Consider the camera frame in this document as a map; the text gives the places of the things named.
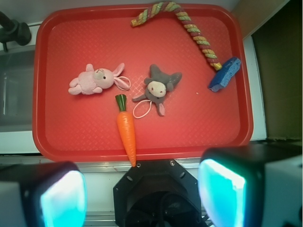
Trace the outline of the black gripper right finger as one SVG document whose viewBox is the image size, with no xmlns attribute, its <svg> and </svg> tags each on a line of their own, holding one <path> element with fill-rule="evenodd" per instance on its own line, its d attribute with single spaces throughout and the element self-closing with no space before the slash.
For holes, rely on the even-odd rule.
<svg viewBox="0 0 303 227">
<path fill-rule="evenodd" d="M 198 167 L 201 203 L 216 227 L 300 227 L 301 146 L 252 143 L 210 148 Z"/>
</svg>

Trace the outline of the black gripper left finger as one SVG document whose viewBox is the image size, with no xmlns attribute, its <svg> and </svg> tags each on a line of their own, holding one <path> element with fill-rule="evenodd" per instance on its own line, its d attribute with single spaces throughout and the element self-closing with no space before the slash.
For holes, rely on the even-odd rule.
<svg viewBox="0 0 303 227">
<path fill-rule="evenodd" d="M 2 227 L 82 227 L 86 181 L 72 162 L 0 166 Z"/>
</svg>

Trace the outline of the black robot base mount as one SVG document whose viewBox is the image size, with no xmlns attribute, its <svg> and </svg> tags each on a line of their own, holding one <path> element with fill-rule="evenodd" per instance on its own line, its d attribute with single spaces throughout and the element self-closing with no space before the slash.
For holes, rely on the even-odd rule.
<svg viewBox="0 0 303 227">
<path fill-rule="evenodd" d="M 113 187 L 119 227 L 205 227 L 197 179 L 174 160 L 141 161 Z"/>
</svg>

